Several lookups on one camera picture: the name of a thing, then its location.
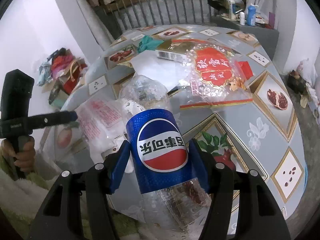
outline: patterned tablecloth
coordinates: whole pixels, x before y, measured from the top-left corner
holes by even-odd
[[[90,66],[85,76],[86,85],[69,97],[63,110],[73,110],[87,100],[90,84],[101,76],[105,76],[107,81],[107,85],[102,88],[105,94],[110,99],[116,99],[121,85],[133,76],[134,69],[117,64],[129,55],[122,54],[124,58],[113,56],[128,50],[132,56],[137,53],[136,48],[144,35],[166,40],[168,32],[174,33],[170,38],[184,36],[219,41],[239,53],[238,61],[249,63],[253,72],[249,80],[253,102],[227,106],[217,112],[209,107],[181,110],[180,102],[183,101],[184,93],[178,90],[170,96],[173,114],[185,141],[193,137],[204,140],[201,131],[218,137],[228,133],[228,140],[234,147],[231,159],[237,170],[247,172],[256,169],[273,193],[284,217],[288,218],[296,209],[307,181],[300,127],[275,66],[254,36],[201,25],[162,25],[129,30]],[[270,90],[276,92],[276,98],[272,98]],[[277,105],[279,95],[285,102],[287,100],[284,110],[274,106]],[[86,171],[93,165],[87,149],[56,163],[62,169],[72,172]],[[128,211],[130,207],[139,208],[140,201],[135,173],[126,173],[120,188],[111,196],[111,202],[121,212]],[[229,233],[236,228],[238,203],[239,195],[235,192]]]

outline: human hand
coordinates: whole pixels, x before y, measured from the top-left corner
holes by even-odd
[[[35,140],[32,136],[29,136],[29,141],[23,146],[23,151],[19,153],[15,153],[9,140],[3,140],[1,142],[1,153],[4,157],[16,157],[17,160],[14,165],[19,167],[21,171],[27,173],[33,171],[36,151]]]

